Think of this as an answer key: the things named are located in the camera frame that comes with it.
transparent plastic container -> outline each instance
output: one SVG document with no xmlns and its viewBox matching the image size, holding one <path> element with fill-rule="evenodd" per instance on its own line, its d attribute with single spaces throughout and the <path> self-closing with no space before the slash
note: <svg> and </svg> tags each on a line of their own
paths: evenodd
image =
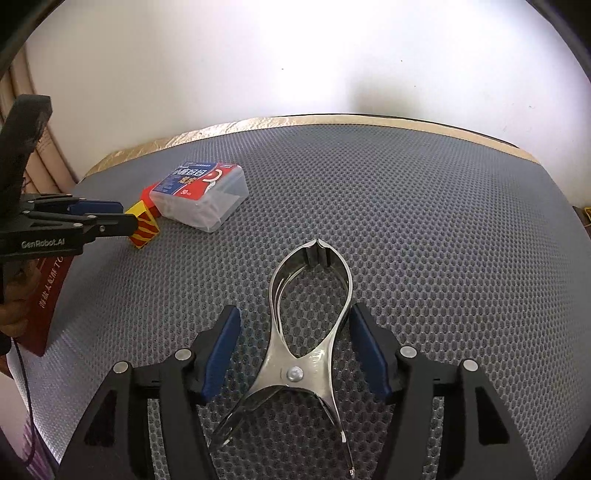
<svg viewBox="0 0 591 480">
<path fill-rule="evenodd" d="M 222 226 L 248 197 L 240 165 L 186 162 L 150 192 L 160 213 L 207 233 Z"/>
</svg>

metal clamp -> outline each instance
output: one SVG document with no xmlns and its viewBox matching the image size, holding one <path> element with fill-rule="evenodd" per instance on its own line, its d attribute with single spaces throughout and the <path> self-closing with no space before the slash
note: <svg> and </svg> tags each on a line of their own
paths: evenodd
<svg viewBox="0 0 591 480">
<path fill-rule="evenodd" d="M 347 299 L 328 335 L 307 355 L 296 357 L 287 346 L 281 325 L 281 299 L 289 283 L 306 268 L 316 265 L 332 268 L 347 291 Z M 271 306 L 271 337 L 265 359 L 254 383 L 246 394 L 222 419 L 212 434 L 210 450 L 227 444 L 246 414 L 254 411 L 283 388 L 293 388 L 314 394 L 322 404 L 332 424 L 338 429 L 345 448 L 349 475 L 355 477 L 353 457 L 335 402 L 332 386 L 332 352 L 336 336 L 347 319 L 353 296 L 353 278 L 345 259 L 329 244 L 312 240 L 289 253 L 273 272 L 269 283 Z"/>
</svg>

white wall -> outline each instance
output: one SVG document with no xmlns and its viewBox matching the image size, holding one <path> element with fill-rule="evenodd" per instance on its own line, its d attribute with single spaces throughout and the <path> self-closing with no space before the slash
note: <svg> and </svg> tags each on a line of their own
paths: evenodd
<svg viewBox="0 0 591 480">
<path fill-rule="evenodd" d="M 374 113 L 507 140 L 591 204 L 591 85 L 525 0 L 66 0 L 27 46 L 79 175 L 221 122 Z"/>
</svg>

